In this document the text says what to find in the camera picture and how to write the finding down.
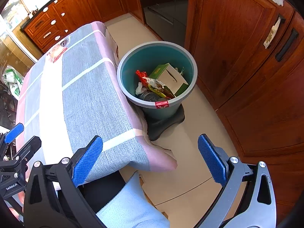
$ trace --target metal screw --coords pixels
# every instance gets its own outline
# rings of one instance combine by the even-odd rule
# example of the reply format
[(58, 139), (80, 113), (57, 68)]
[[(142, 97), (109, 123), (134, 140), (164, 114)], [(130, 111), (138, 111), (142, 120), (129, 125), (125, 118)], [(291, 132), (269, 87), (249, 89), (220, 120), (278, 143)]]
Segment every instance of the metal screw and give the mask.
[(36, 161), (35, 163), (34, 163), (34, 167), (39, 167), (40, 166), (40, 161)]
[(69, 161), (70, 161), (69, 158), (63, 158), (63, 159), (61, 160), (61, 163), (62, 163), (62, 164), (68, 164)]
[(231, 157), (230, 161), (234, 164), (236, 164), (237, 162), (239, 162), (239, 159), (237, 157)]
[(265, 162), (263, 162), (263, 161), (260, 161), (260, 162), (259, 162), (259, 165), (260, 165), (262, 168), (265, 168), (265, 167), (266, 167), (266, 164), (265, 164)]

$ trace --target textured blue pad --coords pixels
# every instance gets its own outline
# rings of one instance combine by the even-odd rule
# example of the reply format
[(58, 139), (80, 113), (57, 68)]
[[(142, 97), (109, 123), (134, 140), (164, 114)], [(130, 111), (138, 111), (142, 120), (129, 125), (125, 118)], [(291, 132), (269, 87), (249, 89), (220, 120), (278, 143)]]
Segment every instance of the textured blue pad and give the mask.
[(199, 136), (198, 146), (214, 181), (220, 183), (223, 187), (227, 181), (226, 167), (214, 151), (212, 143), (210, 143), (209, 138), (205, 134)]
[(18, 135), (20, 135), (24, 130), (24, 126), (22, 123), (18, 123), (15, 127), (13, 127), (10, 131), (5, 135), (4, 142), (11, 143)]
[(89, 149), (85, 152), (82, 158), (74, 167), (72, 181), (75, 186), (84, 184), (87, 176), (89, 175), (93, 165), (101, 154), (103, 142), (100, 137), (96, 137)]

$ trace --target trash can rim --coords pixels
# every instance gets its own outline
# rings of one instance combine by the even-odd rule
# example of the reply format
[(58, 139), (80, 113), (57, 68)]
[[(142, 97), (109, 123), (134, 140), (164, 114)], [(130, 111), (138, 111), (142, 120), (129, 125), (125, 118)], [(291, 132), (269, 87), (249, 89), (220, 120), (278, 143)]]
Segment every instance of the trash can rim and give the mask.
[(146, 107), (146, 108), (155, 108), (155, 103), (154, 102), (148, 102), (148, 101), (144, 101), (141, 99), (138, 99), (137, 97), (133, 96), (132, 94), (130, 94), (126, 88), (124, 87), (123, 83), (122, 83), (122, 73), (121, 73), (121, 68), (125, 65), (126, 60), (129, 59), (132, 55), (134, 55), (138, 50), (140, 49), (144, 49), (147, 46), (163, 46), (166, 45), (168, 47), (171, 48), (177, 48), (179, 50), (181, 50), (181, 52), (187, 57), (189, 58), (189, 61), (191, 61), (192, 63), (192, 68), (193, 68), (193, 79), (191, 81), (191, 83), (189, 84), (189, 87), (187, 88), (187, 92), (185, 91), (184, 93), (182, 93), (181, 95), (179, 95), (176, 98), (170, 99), (168, 100), (169, 106), (173, 106), (173, 105), (177, 105), (181, 103), (181, 100), (184, 100), (193, 90), (195, 84), (196, 84), (196, 80), (197, 80), (197, 65), (196, 62), (193, 58), (193, 56), (183, 47), (171, 43), (171, 42), (166, 42), (166, 41), (152, 41), (152, 42), (147, 42), (147, 43), (143, 43), (141, 45), (138, 45), (136, 47), (134, 47), (133, 49), (129, 50), (128, 53), (126, 53), (124, 55), (124, 57), (121, 59), (119, 65), (118, 65), (118, 69), (117, 69), (117, 80), (118, 80), (118, 84), (122, 90), (122, 92), (124, 93), (124, 95), (127, 96), (128, 99), (130, 99), (133, 103), (142, 106), (142, 107)]

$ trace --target red label with white text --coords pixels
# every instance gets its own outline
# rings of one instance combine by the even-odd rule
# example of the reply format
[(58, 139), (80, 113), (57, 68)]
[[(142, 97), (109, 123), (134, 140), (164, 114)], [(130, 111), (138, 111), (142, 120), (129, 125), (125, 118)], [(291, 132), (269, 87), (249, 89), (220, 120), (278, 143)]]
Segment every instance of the red label with white text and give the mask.
[(155, 106), (157, 109), (167, 108), (169, 107), (169, 103), (168, 101), (159, 101), (159, 102), (155, 102)]

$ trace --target teal trash can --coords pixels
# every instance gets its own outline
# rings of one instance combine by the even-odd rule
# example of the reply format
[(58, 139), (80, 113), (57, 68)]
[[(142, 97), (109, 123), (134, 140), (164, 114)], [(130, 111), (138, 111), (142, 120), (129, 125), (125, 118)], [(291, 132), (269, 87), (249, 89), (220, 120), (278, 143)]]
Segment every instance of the teal trash can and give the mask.
[[(179, 70), (184, 68), (183, 77), (189, 84), (187, 90), (161, 105), (138, 99), (135, 94), (139, 82), (136, 70), (146, 71), (149, 75), (159, 64), (165, 63), (170, 63)], [(122, 92), (130, 101), (141, 106), (144, 113), (151, 118), (162, 120), (174, 115), (181, 102), (192, 92), (197, 79), (197, 66), (192, 55), (183, 47), (170, 42), (155, 41), (141, 44), (125, 54), (118, 66), (117, 79)]]

